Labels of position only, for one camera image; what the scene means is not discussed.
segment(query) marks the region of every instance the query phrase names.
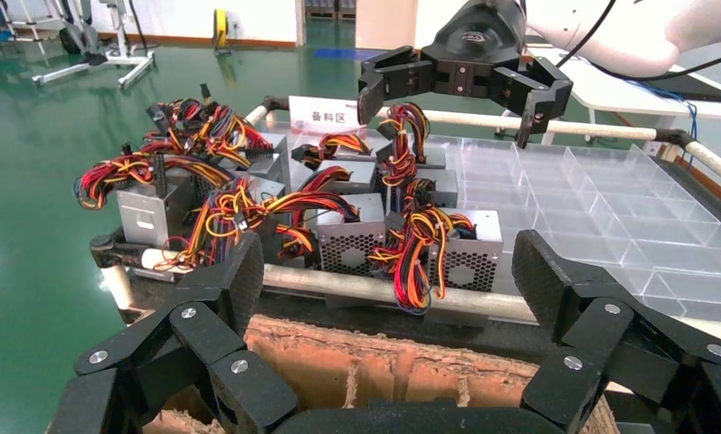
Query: white label sign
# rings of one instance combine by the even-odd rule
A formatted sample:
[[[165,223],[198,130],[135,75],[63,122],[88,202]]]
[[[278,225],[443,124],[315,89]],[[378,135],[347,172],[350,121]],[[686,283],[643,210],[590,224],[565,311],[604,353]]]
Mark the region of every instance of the white label sign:
[[[297,130],[347,131],[360,128],[357,102],[349,99],[289,97],[290,125]]]

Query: black tablet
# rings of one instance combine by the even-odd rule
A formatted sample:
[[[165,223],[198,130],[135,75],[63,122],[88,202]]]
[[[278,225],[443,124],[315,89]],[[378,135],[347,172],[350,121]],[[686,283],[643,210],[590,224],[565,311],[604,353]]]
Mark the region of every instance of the black tablet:
[[[677,93],[685,99],[721,102],[720,89],[689,75],[682,75],[665,80],[643,81],[643,83],[654,88]]]

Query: yellow object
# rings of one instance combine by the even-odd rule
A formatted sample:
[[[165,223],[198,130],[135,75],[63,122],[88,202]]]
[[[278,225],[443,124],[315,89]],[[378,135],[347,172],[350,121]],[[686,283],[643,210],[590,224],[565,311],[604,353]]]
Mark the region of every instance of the yellow object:
[[[227,11],[215,9],[213,11],[213,47],[224,48],[227,45]]]

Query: transparent plastic tray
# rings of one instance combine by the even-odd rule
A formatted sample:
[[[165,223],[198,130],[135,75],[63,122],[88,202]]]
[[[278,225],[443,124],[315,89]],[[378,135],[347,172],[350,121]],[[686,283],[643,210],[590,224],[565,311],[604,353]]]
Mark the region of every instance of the transparent plastic tray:
[[[287,124],[289,147],[319,135]],[[385,141],[375,131],[359,132]],[[605,267],[638,300],[668,315],[721,321],[721,223],[640,149],[629,151],[429,137],[458,173],[459,208],[498,212],[504,238],[494,291],[519,295],[518,231],[536,229],[561,256]],[[291,160],[299,187],[311,172]]]

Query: metal screw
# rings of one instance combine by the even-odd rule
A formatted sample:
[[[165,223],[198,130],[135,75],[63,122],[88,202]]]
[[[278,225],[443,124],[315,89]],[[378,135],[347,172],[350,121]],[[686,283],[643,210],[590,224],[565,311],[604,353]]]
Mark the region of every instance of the metal screw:
[[[96,364],[96,363],[102,363],[104,362],[104,359],[107,358],[107,352],[104,350],[97,351],[96,353],[92,354],[89,357],[89,363]]]
[[[707,345],[707,350],[714,355],[721,357],[721,346],[718,344],[709,344]]]
[[[230,366],[230,371],[232,373],[244,373],[248,370],[248,361],[245,360],[238,360],[236,362],[232,363],[232,366]]]
[[[182,311],[182,318],[189,319],[194,316],[194,314],[197,313],[197,310],[195,310],[194,307],[188,307],[187,309]]]
[[[607,305],[605,305],[605,312],[609,314],[619,315],[621,313],[621,308],[608,303]]]
[[[583,368],[583,363],[581,363],[581,360],[579,360],[578,357],[568,355],[565,357],[564,361],[565,366],[569,369],[573,369],[574,371],[581,371],[581,368]]]

